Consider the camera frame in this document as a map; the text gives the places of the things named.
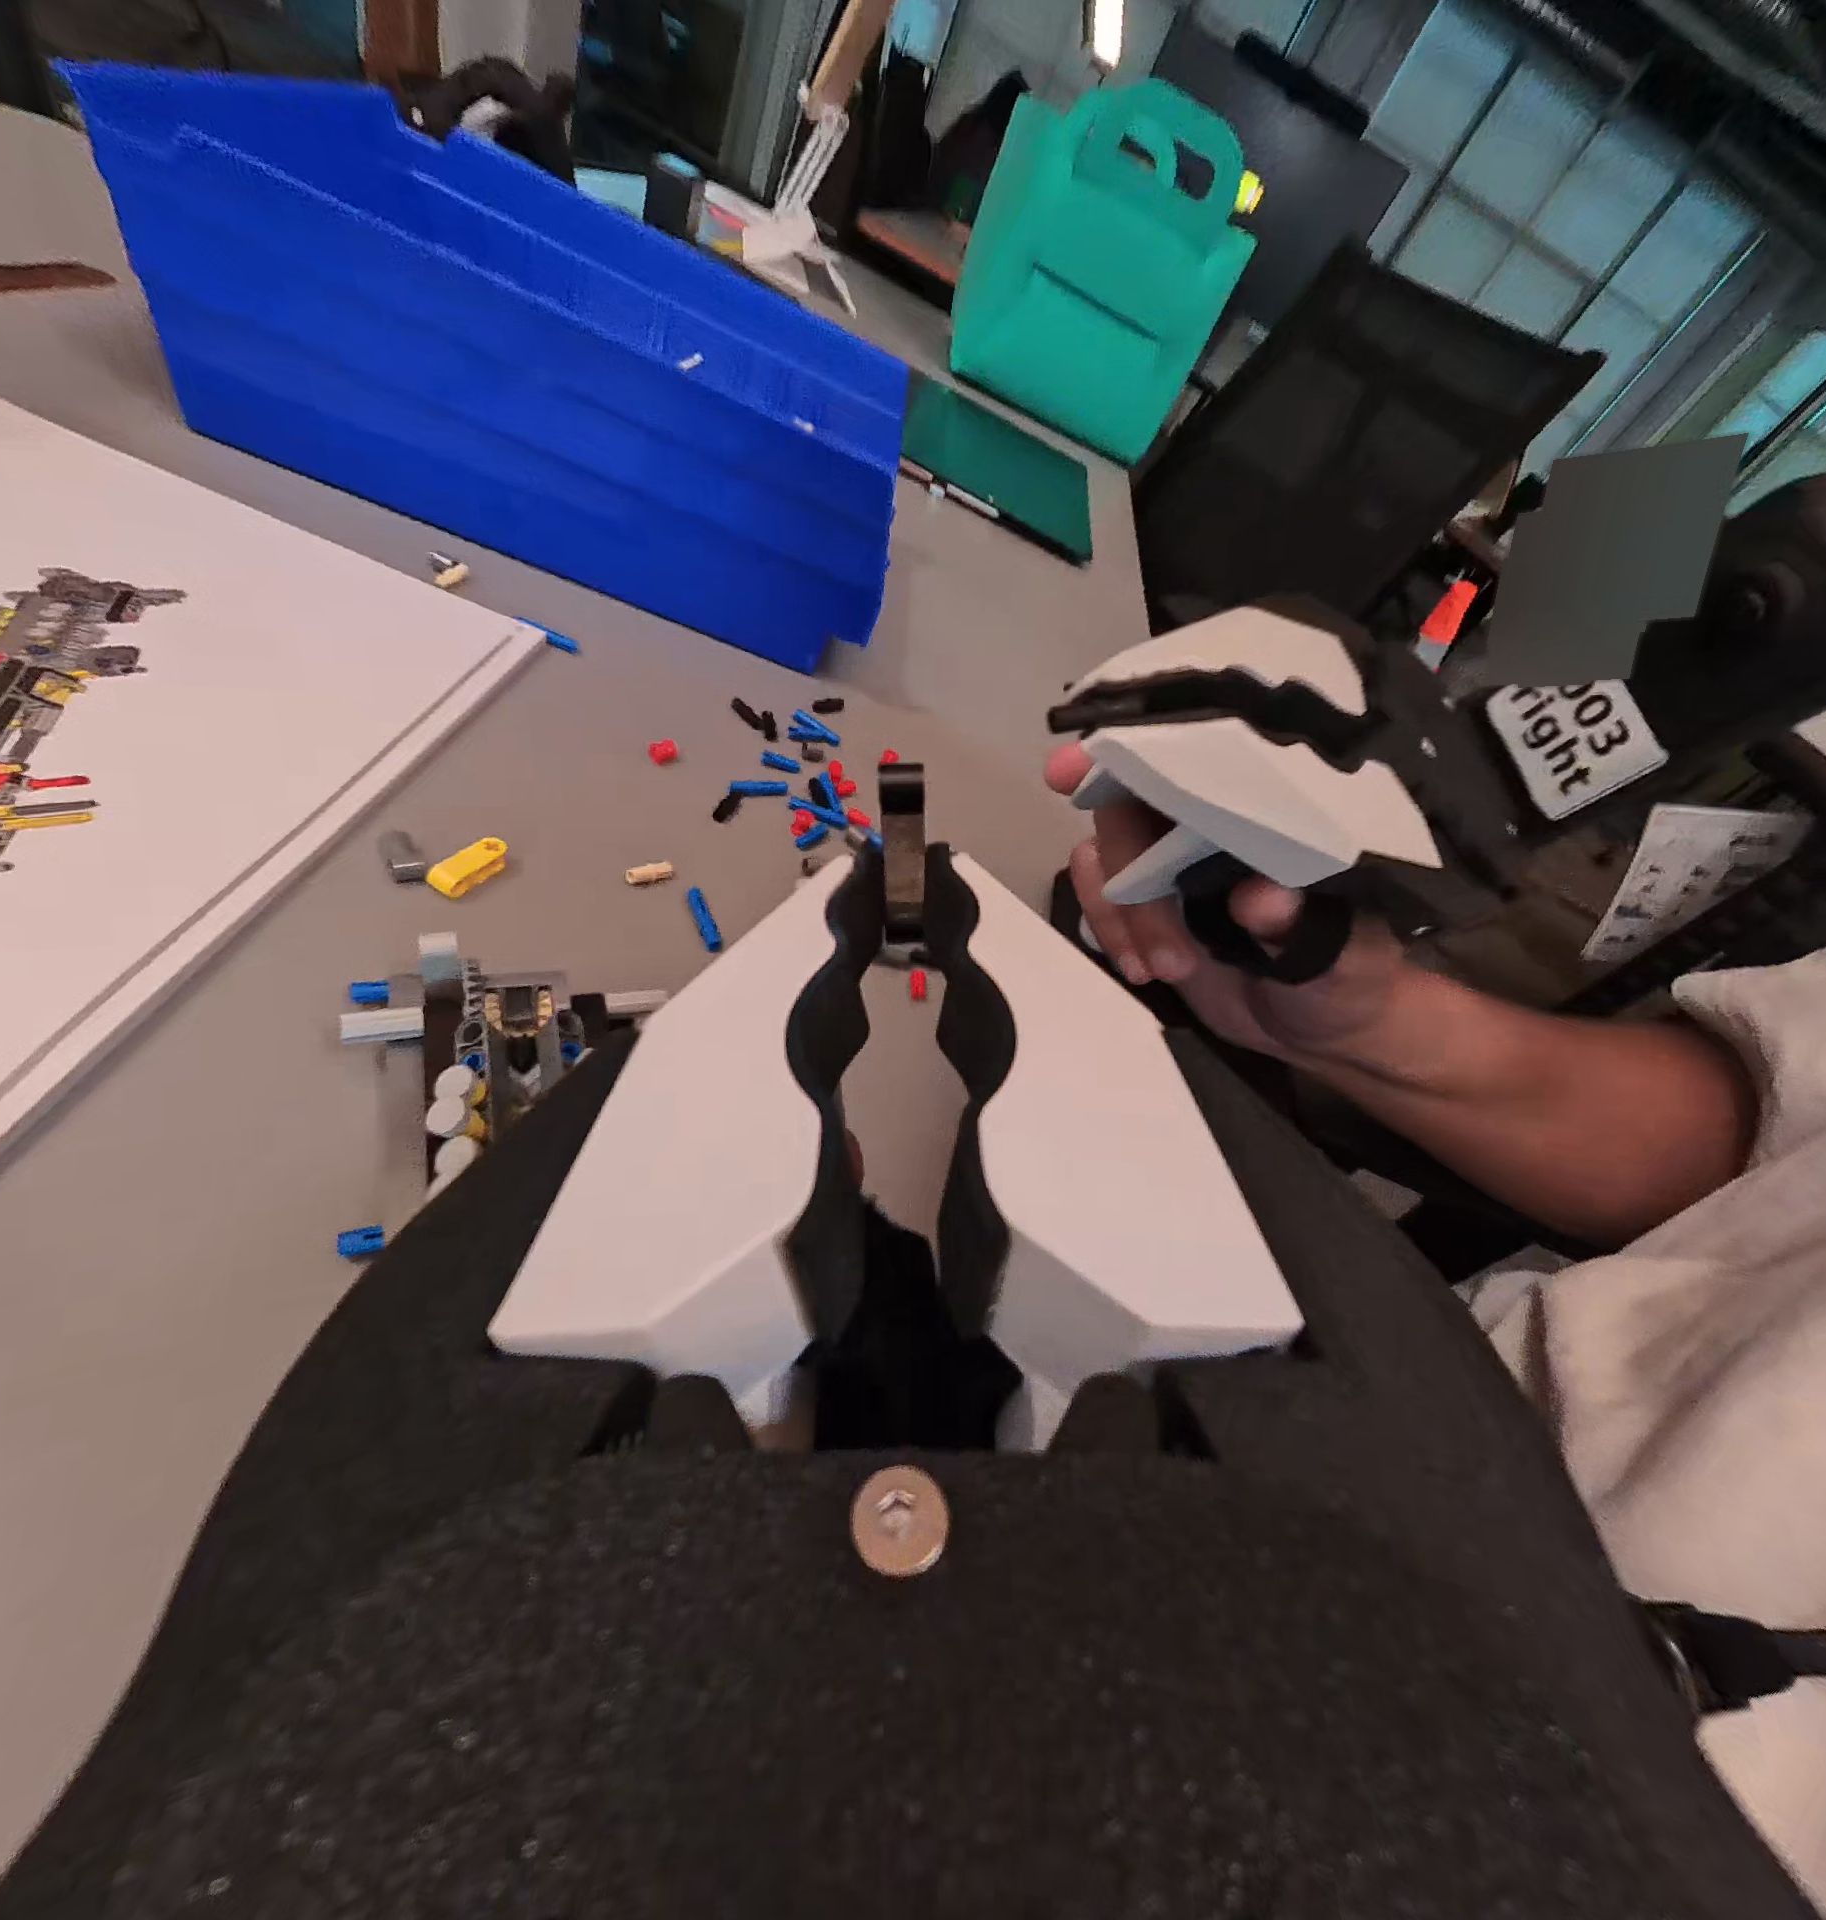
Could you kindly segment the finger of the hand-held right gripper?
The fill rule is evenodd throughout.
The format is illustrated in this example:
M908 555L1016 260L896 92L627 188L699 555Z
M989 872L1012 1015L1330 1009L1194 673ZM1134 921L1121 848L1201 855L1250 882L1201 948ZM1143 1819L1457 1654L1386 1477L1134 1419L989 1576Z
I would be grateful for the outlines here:
M1363 663L1347 635L1238 609L1187 631L1149 635L1047 703L1054 740L1376 740L1383 703L1367 697Z
M1363 855L1442 865L1423 803L1376 755L1336 767L1312 747L1276 747L1238 717L1099 729L1084 755L1074 812L1143 803L1170 813L1170 835L1104 882L1109 900L1176 896L1187 872L1215 855L1295 893Z

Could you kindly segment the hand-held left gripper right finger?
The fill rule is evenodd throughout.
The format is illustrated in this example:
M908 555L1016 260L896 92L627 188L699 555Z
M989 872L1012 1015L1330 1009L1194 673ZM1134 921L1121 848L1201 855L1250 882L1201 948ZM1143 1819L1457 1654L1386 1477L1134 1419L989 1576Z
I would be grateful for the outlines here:
M1084 1379L1289 1345L1304 1310L1153 1010L949 842L930 970L963 1085L937 1286L1025 1379L1001 1449L1047 1449Z

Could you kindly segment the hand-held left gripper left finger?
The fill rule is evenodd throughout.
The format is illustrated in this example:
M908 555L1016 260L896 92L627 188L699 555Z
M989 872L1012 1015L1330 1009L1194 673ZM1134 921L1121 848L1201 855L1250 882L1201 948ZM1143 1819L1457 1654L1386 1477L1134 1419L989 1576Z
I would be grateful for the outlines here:
M502 1307L507 1360L708 1379L753 1428L855 1310L859 1184L846 1070L883 943L883 862L846 848L678 989L580 1144Z

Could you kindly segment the lego car chassis assembly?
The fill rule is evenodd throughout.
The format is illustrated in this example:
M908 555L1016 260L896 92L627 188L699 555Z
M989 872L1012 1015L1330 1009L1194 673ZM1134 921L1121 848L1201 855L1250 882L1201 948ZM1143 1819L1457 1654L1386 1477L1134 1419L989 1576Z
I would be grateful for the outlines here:
M425 1197L475 1169L597 1048L636 1037L668 989L580 992L569 970L483 970L455 930L419 930L415 970L357 980L343 1039L419 1064Z

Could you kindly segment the black angled lego beam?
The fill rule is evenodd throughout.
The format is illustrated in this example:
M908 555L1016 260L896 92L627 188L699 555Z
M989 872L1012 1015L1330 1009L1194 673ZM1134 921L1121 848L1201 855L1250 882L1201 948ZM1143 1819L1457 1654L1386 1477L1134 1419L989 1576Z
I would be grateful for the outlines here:
M925 965L925 766L879 766L883 955Z

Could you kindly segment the white lego instruction booklet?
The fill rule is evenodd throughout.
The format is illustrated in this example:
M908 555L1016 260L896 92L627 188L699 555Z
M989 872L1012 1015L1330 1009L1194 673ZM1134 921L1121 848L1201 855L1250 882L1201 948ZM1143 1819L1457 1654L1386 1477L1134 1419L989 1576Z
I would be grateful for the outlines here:
M0 400L0 1151L529 652Z

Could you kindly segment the person's right forearm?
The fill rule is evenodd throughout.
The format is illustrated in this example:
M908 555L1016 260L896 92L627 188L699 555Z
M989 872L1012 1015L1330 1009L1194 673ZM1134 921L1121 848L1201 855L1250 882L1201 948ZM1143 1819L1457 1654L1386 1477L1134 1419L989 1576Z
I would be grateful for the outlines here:
M1554 1015L1438 970L1399 970L1376 1026L1312 1070L1457 1177L1595 1251L1739 1177L1761 1123L1739 1054L1687 1015Z

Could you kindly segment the scattered loose lego pieces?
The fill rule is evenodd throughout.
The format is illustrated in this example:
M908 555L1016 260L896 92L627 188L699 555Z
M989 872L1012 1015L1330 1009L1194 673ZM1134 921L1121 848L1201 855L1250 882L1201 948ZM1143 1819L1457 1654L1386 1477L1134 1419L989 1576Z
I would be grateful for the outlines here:
M879 800L859 795L855 740L836 729L846 703L763 703L725 697L699 717L651 723L640 740L646 784L627 828L636 848L678 865L691 835L784 848L879 848Z

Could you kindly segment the person's right hand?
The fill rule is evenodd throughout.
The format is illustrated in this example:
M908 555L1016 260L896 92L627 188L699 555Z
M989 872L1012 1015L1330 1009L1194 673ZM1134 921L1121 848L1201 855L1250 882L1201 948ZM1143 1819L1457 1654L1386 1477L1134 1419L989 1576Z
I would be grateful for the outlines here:
M1126 989L1175 989L1215 1037L1289 1064L1406 1059L1410 1037L1457 1009L1457 982L1415 965L1383 921L1356 921L1339 961L1312 982L1276 982L1217 965L1175 896L1109 900L1104 882L1134 865L1170 820L1134 800L1094 803L1094 835L1071 848L1071 882L1104 965Z

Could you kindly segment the black mesh office chair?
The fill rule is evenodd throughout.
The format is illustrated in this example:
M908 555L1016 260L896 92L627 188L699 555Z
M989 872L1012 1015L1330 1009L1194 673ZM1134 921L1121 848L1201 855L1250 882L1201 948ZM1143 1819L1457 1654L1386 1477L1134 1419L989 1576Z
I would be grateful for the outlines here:
M1363 619L1602 363L1339 242L1134 480L1149 635L1268 593Z

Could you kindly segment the teal tote bag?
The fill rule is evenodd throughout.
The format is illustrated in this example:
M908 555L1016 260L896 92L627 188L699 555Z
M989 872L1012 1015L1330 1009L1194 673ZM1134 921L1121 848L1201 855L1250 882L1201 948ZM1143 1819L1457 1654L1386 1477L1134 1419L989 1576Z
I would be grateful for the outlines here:
M1238 129L1170 83L1071 109L1016 96L955 283L949 369L1143 463L1257 251L1255 204Z

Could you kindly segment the white folding tablet stand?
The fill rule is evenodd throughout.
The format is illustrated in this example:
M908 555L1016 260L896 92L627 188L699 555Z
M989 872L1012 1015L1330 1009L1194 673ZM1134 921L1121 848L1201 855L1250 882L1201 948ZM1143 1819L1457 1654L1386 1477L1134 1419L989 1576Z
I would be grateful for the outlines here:
M851 109L829 104L809 83L799 84L802 145L782 173L774 210L763 217L763 265L799 280L799 287L832 297L855 318L855 297L846 280L836 251L829 251L815 225L815 188L829 183L846 136Z

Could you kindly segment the person's white shirt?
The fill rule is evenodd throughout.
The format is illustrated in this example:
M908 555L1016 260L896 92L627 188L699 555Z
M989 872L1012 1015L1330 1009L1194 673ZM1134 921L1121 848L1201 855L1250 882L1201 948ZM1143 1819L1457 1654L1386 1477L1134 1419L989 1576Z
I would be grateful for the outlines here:
M1759 1085L1739 1177L1560 1272L1462 1286L1636 1595L1826 1625L1826 948L1695 970Z

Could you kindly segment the blue plastic bin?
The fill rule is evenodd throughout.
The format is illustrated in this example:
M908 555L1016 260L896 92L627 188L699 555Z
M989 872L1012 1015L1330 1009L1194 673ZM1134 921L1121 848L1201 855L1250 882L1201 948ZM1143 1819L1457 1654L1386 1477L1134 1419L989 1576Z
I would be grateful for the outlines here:
M794 673L874 643L896 352L364 83L55 83L186 430Z

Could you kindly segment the black bundled object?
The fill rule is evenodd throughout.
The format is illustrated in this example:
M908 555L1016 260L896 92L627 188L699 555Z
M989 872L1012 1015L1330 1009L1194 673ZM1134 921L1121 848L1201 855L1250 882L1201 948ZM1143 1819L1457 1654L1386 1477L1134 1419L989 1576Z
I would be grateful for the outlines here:
M453 73L399 73L386 92L425 136L475 134L523 154L537 173L580 183L569 134L580 83L569 72L529 83L507 58L468 58Z

